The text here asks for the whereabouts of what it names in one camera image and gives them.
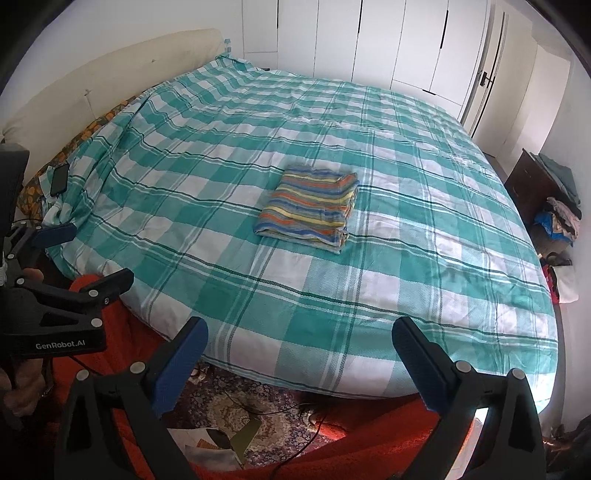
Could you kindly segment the person's left hand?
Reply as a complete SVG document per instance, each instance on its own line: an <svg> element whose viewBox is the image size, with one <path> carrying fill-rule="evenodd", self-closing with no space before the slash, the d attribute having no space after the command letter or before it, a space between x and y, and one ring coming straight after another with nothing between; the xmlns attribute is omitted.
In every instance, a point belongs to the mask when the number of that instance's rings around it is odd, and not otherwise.
<svg viewBox="0 0 591 480"><path fill-rule="evenodd" d="M45 389L42 359L29 359L15 369L12 382L4 370L1 371L1 400L14 416L22 417L34 412Z"/></svg>

